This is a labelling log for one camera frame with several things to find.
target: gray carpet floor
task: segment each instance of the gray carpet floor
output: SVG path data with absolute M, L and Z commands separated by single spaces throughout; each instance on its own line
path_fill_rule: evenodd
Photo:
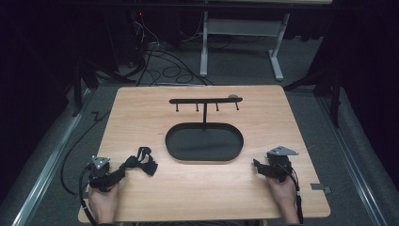
M 295 39 L 283 42 L 279 51 L 279 63 L 284 75 L 282 82 L 274 79 L 266 54 L 266 50 L 272 48 L 273 43 L 271 39 L 255 40 L 243 37 L 234 37 L 230 44 L 220 40 L 211 40 L 207 79 L 215 85 L 289 85 L 306 74 L 320 40 L 302 42 L 300 39 Z M 197 42 L 188 42 L 180 48 L 163 44 L 156 50 L 173 54 L 192 72 L 199 73 L 200 46 Z M 165 86 L 191 78 L 183 76 L 176 80 L 176 76 L 187 74 L 187 72 L 183 70 L 176 75 L 180 69 L 164 58 L 173 62 L 178 61 L 158 51 L 152 53 L 157 56 L 150 58 L 148 66 L 150 73 L 143 75 L 140 86 Z M 128 72 L 130 69 L 122 65 L 120 70 Z M 155 83 L 153 80 L 158 76 L 160 78 Z M 201 84 L 196 78 L 189 83 Z M 101 85 L 94 91 L 88 106 L 82 112 L 81 120 L 73 130 L 65 149 L 65 152 L 72 151 L 65 165 L 64 178 L 67 186 L 73 191 L 77 191 L 77 180 L 82 168 L 90 157 L 97 153 L 106 127 L 107 117 L 96 122 L 91 112 L 98 112 L 99 116 L 102 116 L 111 110 L 118 88 L 122 86 L 126 85 L 101 80 Z M 326 197 L 331 208 L 331 215 L 327 218 L 305 218 L 305 223 L 306 225 L 375 225 L 359 194 L 359 188 L 345 164 L 345 158 L 339 151 L 340 143 L 337 141 L 334 129 L 330 126 L 329 118 L 323 113 L 320 106 L 321 100 L 313 97 L 312 89 L 312 86 L 307 86 L 286 92 L 319 179 L 329 189 Z M 68 129 L 72 112 L 73 104 L 70 103 L 26 163 L 23 172 L 1 206 L 0 225 L 11 225 L 17 217 L 44 164 Z M 386 225 L 399 225 L 398 192 L 375 156 L 367 137 L 363 134 L 344 90 L 341 96 L 339 122 L 341 126 L 339 131 L 364 175 L 369 190 L 374 194 Z M 79 201 L 63 189 L 59 175 L 60 168 L 51 178 L 51 184 L 46 189 L 29 225 L 81 224 L 77 219 Z M 279 219 L 268 220 L 268 225 L 280 224 Z

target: black tray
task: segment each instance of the black tray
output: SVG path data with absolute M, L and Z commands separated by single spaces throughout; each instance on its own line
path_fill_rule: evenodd
M 244 145 L 241 132 L 227 123 L 176 124 L 166 136 L 168 152 L 184 161 L 229 161 Z

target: wooden table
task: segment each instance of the wooden table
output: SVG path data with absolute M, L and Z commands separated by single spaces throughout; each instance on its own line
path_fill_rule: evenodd
M 235 104 L 208 105 L 208 122 L 237 127 L 244 146 L 229 162 L 183 162 L 171 157 L 165 136 L 173 125 L 201 122 L 195 105 L 171 105 L 175 98 L 243 98 Z M 152 149 L 159 164 L 153 177 L 141 169 L 129 169 L 121 181 L 116 221 L 167 221 L 210 219 L 279 218 L 264 176 L 257 174 L 252 159 L 266 163 L 271 149 L 284 146 L 299 152 L 290 160 L 299 177 L 305 218 L 329 215 L 310 156 L 293 112 L 280 86 L 122 88 L 119 90 L 104 132 L 98 156 L 111 157 L 116 170 L 141 146 Z M 83 211 L 79 219 L 88 222 Z

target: hand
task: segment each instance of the hand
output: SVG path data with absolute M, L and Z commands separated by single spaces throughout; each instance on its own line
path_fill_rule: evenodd
M 267 183 L 270 186 L 273 199 L 279 207 L 284 224 L 299 223 L 295 207 L 296 195 L 294 181 L 289 176 L 281 183 L 277 178 L 267 177 Z
M 112 223 L 117 212 L 120 183 L 109 192 L 97 188 L 88 188 L 88 205 L 97 223 Z

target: background table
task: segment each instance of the background table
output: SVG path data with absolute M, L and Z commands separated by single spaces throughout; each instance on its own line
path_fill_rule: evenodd
M 182 162 L 171 157 L 165 136 L 173 125 L 202 121 L 202 106 L 171 105 L 175 98 L 224 98 L 236 94 L 235 104 L 208 105 L 208 122 L 237 127 L 244 146 L 229 162 Z M 265 154 L 278 146 L 299 152 L 290 157 L 301 186 L 304 217 L 326 217 L 329 207 L 280 86 L 122 88 L 119 90 L 98 156 L 111 157 L 116 170 L 141 146 L 152 149 L 159 164 L 153 177 L 141 169 L 129 169 L 121 181 L 116 221 L 164 221 L 207 219 L 279 218 L 266 179 L 252 164 L 263 163 Z M 80 211 L 79 219 L 87 221 Z

